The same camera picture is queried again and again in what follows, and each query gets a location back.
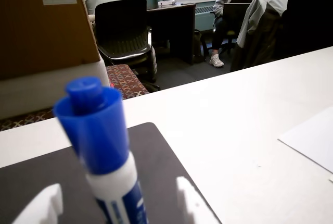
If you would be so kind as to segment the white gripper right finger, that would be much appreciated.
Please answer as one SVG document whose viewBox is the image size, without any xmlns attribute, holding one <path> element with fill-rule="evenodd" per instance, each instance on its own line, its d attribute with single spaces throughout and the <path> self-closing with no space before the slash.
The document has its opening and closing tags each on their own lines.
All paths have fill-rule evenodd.
<svg viewBox="0 0 333 224">
<path fill-rule="evenodd" d="M 185 178 L 176 178 L 177 204 L 184 223 L 220 223 L 194 186 Z"/>
</svg>

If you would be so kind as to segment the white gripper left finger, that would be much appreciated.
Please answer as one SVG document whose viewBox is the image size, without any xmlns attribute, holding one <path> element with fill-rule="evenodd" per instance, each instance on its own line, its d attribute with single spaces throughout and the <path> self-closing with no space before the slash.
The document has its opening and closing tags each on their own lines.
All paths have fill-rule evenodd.
<svg viewBox="0 0 333 224">
<path fill-rule="evenodd" d="M 58 223 L 58 217 L 62 214 L 62 189 L 61 185 L 56 183 L 36 195 L 13 223 Z"/>
</svg>

